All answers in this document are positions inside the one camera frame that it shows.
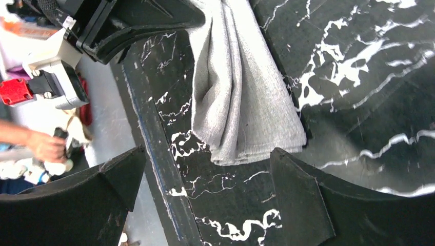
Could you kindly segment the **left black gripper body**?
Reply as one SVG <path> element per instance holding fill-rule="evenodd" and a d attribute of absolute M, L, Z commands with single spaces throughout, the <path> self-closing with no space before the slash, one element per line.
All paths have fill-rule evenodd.
<path fill-rule="evenodd" d="M 7 11 L 42 27 L 63 27 L 75 37 L 85 32 L 99 7 L 112 1 L 12 1 Z"/>

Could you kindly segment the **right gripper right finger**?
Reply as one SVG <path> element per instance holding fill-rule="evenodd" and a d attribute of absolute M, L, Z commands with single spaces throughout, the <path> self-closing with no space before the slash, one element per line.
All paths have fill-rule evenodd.
<path fill-rule="evenodd" d="M 352 184 L 275 148 L 270 172 L 286 245 L 434 245 L 434 195 Z"/>

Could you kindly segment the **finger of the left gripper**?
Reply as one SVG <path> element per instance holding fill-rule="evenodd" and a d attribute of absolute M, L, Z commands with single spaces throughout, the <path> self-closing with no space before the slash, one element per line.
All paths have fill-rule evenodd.
<path fill-rule="evenodd" d="M 76 46 L 102 64 L 141 39 L 205 23 L 204 13 L 189 1 L 83 1 L 83 6 L 76 15 Z"/>

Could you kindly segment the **person's bare hand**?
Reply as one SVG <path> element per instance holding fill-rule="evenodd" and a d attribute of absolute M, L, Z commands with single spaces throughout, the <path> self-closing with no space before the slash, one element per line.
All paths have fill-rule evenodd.
<path fill-rule="evenodd" d="M 30 130 L 26 146 L 41 161 L 63 163 L 66 157 L 66 141 L 46 133 Z"/>

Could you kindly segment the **grey cloth napkin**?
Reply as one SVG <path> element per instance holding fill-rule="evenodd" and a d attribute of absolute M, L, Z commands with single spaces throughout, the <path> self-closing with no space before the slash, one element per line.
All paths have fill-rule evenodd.
<path fill-rule="evenodd" d="M 307 138 L 248 1 L 194 1 L 191 128 L 218 166 L 302 151 Z"/>

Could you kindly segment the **person's bare forearm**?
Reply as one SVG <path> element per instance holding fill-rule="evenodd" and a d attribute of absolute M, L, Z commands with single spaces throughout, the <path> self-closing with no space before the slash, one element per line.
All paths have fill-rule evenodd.
<path fill-rule="evenodd" d="M 32 136 L 30 129 L 1 120 L 1 143 L 28 146 L 32 143 Z"/>

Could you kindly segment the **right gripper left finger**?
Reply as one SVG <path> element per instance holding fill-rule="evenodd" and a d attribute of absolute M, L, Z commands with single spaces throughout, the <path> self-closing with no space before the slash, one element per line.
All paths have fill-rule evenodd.
<path fill-rule="evenodd" d="M 1 195 L 1 245 L 117 245 L 135 206 L 146 151 L 16 195 Z"/>

